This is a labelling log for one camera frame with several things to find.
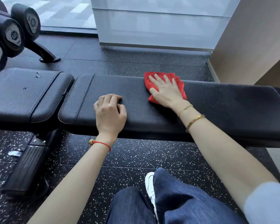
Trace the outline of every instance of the person's left hand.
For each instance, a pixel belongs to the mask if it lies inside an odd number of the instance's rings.
[[[96,112],[96,127],[99,135],[108,137],[114,142],[122,131],[127,120],[127,110],[124,105],[117,104],[122,99],[116,94],[107,94],[99,97],[93,105]]]

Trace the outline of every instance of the forearm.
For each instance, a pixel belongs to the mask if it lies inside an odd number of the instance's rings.
[[[190,107],[181,112],[180,118],[187,126],[198,115],[200,113]],[[206,118],[194,122],[189,132],[240,208],[243,208],[247,196],[258,185],[268,181],[277,182],[256,158]]]
[[[115,142],[100,135],[96,140],[109,145]],[[95,143],[58,184],[28,224],[76,224],[92,192],[108,150],[107,146]]]

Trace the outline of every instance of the beige wall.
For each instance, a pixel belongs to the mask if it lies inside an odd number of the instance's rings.
[[[280,60],[280,0],[241,0],[209,62],[219,82],[254,84]]]
[[[255,84],[260,86],[274,86],[280,88],[280,60]]]

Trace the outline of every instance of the white sneaker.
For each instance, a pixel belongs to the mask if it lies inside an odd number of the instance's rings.
[[[151,203],[153,204],[153,210],[155,212],[156,218],[158,220],[158,216],[157,216],[157,210],[156,210],[156,204],[155,204],[155,190],[153,188],[153,175],[154,172],[149,172],[146,177],[145,177],[145,188],[146,188],[146,192],[148,194],[148,197],[151,201]]]

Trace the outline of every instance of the person's left arm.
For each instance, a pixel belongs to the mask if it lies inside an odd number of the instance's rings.
[[[127,120],[122,97],[101,96],[94,104],[98,136],[96,141],[112,146]],[[95,143],[35,212],[28,224],[76,224],[92,192],[109,148]]]

